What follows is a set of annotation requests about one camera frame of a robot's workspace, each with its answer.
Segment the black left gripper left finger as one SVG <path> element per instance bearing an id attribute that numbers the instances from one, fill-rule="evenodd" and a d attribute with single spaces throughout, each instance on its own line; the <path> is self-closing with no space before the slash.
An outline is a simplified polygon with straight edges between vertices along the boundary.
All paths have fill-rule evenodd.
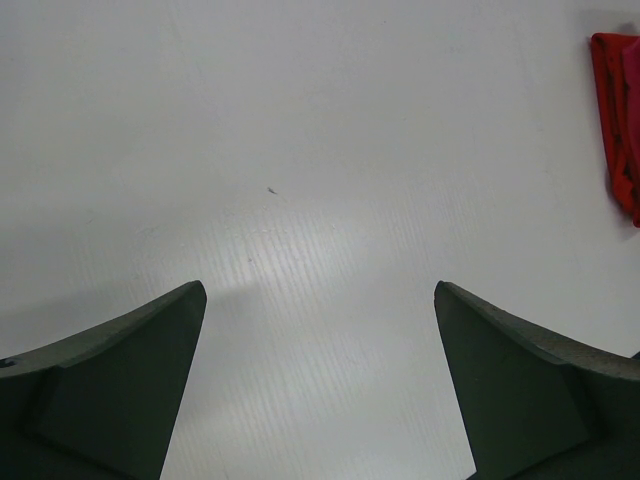
<path id="1" fill-rule="evenodd" d="M 2 478 L 159 478 L 205 309 L 192 281 L 2 359 Z"/>

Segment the red t shirt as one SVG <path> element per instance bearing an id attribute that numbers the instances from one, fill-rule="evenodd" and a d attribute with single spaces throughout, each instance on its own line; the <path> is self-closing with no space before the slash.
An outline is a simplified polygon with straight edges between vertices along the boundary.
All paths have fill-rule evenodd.
<path id="1" fill-rule="evenodd" d="M 595 33 L 590 52 L 598 101 L 600 125 L 612 196 L 620 208 L 639 225 L 639 172 L 627 127 L 626 93 L 622 52 L 637 35 Z"/>

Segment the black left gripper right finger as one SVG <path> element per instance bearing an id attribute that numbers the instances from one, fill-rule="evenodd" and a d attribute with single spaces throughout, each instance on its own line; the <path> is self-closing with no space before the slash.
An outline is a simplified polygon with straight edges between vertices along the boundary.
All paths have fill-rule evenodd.
<path id="1" fill-rule="evenodd" d="M 639 358 L 583 344 L 441 281 L 439 334 L 475 479 L 636 479 Z"/>

